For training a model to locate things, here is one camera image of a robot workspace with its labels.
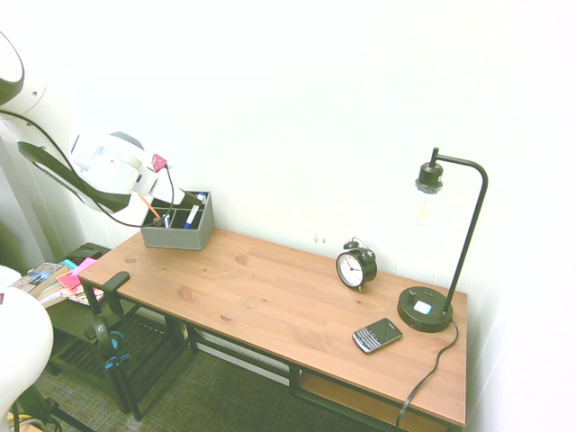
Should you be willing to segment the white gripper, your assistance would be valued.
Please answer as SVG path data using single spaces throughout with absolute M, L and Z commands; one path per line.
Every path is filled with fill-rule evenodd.
M 180 204 L 185 192 L 176 186 L 168 173 L 153 173 L 151 180 L 144 188 L 144 194 L 166 203 Z

